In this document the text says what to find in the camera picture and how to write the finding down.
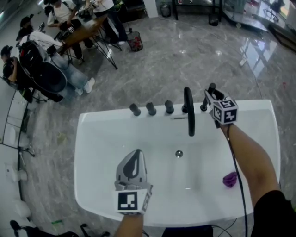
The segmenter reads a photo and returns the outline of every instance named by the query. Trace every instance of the sink basin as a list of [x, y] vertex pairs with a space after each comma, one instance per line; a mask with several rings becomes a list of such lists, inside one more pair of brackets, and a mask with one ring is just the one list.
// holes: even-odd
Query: sink basin
[[[269, 100], [237, 101], [238, 122], [247, 135], [268, 153], [280, 176], [277, 122]], [[225, 175], [234, 172], [228, 143], [213, 119], [195, 103], [195, 136], [188, 135], [187, 114], [174, 105], [172, 115], [164, 106], [148, 115], [146, 108], [135, 117], [129, 109], [80, 115], [74, 164], [78, 204], [98, 215], [121, 220], [113, 208], [117, 165], [135, 149], [145, 155], [148, 182], [154, 187], [144, 224], [185, 227], [209, 224], [244, 215], [238, 182], [228, 188]], [[241, 173], [247, 214], [253, 212], [247, 181]]]

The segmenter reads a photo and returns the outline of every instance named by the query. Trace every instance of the jeans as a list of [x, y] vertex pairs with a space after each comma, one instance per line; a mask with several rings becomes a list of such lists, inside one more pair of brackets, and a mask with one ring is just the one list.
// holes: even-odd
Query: jeans
[[50, 58], [50, 62], [62, 71], [68, 81], [66, 88], [59, 92], [63, 97], [72, 97], [75, 89], [83, 89], [90, 80], [90, 78], [80, 72], [72, 64], [68, 63], [68, 61], [59, 54], [54, 54]]
[[[82, 25], [78, 19], [71, 20], [71, 23], [74, 30], [78, 29]], [[93, 46], [93, 42], [90, 39], [85, 39], [83, 42], [87, 48], [91, 48]], [[79, 43], [73, 44], [72, 49], [76, 58], [82, 58], [82, 50]]]
[[119, 37], [117, 34], [113, 31], [112, 27], [108, 23], [108, 19], [106, 18], [103, 22], [104, 29], [106, 31], [106, 35], [110, 37], [110, 43], [115, 44], [118, 41], [127, 41], [128, 36], [126, 35], [125, 28], [123, 24], [120, 22], [117, 13], [115, 12], [115, 7], [111, 7], [107, 11], [103, 12], [95, 12], [96, 17], [100, 17], [108, 14], [108, 18], [113, 22], [116, 30], [118, 31]]

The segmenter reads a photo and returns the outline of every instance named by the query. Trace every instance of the gray marble floor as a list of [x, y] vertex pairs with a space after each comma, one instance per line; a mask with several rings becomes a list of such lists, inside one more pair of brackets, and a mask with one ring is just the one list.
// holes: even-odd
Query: gray marble floor
[[[78, 117], [84, 112], [127, 108], [135, 102], [145, 106], [167, 99], [182, 103], [183, 88], [189, 86], [195, 102], [203, 100], [203, 90], [211, 82], [236, 100], [272, 101], [281, 143], [281, 187], [296, 204], [296, 56], [279, 45], [271, 35], [237, 29], [223, 19], [217, 27], [208, 25], [205, 15], [180, 14], [173, 17], [142, 19], [131, 23], [139, 31], [144, 48], [131, 52], [112, 48], [115, 70], [94, 51], [85, 51], [81, 70], [96, 79], [93, 91], [70, 102], [40, 104], [31, 112], [28, 133], [37, 151], [25, 155], [29, 180], [22, 183], [23, 196], [32, 211], [31, 219], [50, 233], [79, 230], [87, 223], [92, 236], [114, 233], [118, 222], [80, 208], [74, 197], [74, 147]], [[241, 67], [243, 55], [247, 62]], [[249, 232], [253, 227], [250, 215]], [[51, 222], [62, 220], [62, 225]], [[233, 221], [216, 223], [221, 227]], [[160, 237], [163, 228], [145, 227]], [[244, 236], [243, 218], [229, 232]], [[220, 230], [215, 228], [214, 236]]]

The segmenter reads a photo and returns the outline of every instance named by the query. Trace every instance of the wooden desk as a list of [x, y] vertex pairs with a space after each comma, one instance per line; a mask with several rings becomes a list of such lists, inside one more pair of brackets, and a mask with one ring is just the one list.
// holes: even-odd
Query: wooden desk
[[[84, 23], [64, 40], [65, 44], [63, 45], [61, 51], [63, 52], [69, 49], [73, 44], [80, 43], [81, 41], [88, 38], [92, 38], [95, 41], [94, 45], [96, 46], [97, 50], [99, 50], [99, 52], [117, 69], [112, 55], [110, 54], [110, 49], [108, 48], [101, 32], [101, 26], [106, 18], [107, 14]], [[98, 32], [100, 33], [100, 37], [94, 37], [94, 35], [96, 35]], [[97, 38], [105, 45], [106, 50], [104, 50], [98, 43]], [[118, 44], [113, 46], [122, 50]]]

